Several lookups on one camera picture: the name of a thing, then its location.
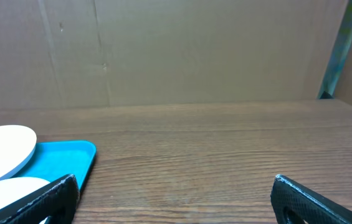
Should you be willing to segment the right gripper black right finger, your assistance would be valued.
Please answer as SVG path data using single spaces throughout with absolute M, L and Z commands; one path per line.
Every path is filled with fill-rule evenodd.
M 352 211 L 278 174 L 270 201 L 278 224 L 352 224 Z

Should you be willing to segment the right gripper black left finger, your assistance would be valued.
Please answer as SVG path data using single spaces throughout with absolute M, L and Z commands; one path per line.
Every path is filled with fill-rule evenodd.
M 79 195 L 75 176 L 64 175 L 0 209 L 0 224 L 72 223 Z

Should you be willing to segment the teal plastic tray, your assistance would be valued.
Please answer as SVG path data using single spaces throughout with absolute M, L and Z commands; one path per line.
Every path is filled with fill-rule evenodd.
M 29 162 L 16 177 L 38 177 L 53 182 L 65 174 L 73 174 L 79 191 L 83 191 L 97 153 L 90 141 L 38 142 Z

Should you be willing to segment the light blue plate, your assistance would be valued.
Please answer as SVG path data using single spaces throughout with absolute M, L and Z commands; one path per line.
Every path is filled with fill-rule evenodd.
M 37 177 L 15 177 L 0 180 L 0 209 L 49 183 L 48 180 Z

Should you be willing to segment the white plate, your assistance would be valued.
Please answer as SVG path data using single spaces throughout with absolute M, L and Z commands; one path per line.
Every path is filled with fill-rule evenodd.
M 0 180 L 11 178 L 29 162 L 36 143 L 35 131 L 27 126 L 0 126 Z

